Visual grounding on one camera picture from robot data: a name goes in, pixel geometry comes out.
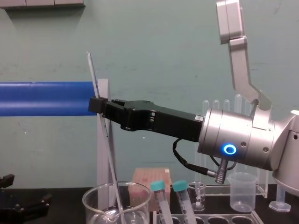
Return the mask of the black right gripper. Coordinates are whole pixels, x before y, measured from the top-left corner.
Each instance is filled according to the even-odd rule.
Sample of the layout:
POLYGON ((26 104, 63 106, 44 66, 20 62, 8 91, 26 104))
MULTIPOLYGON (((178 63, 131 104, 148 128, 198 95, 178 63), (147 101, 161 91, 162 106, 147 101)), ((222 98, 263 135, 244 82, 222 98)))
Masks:
POLYGON ((88 110, 118 123, 127 131, 152 131, 192 142, 199 141, 200 115, 158 106, 150 101, 90 98, 88 110))

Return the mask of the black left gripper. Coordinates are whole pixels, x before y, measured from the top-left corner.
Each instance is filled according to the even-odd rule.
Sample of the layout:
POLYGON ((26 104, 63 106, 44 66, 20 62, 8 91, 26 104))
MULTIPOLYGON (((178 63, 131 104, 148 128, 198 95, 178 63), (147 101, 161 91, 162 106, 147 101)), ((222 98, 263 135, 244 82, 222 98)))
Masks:
POLYGON ((21 203, 11 193, 3 189, 13 185, 14 177, 14 174, 8 174, 0 178, 0 223, 23 224, 46 217, 52 201, 52 194, 47 194, 28 204, 21 203))

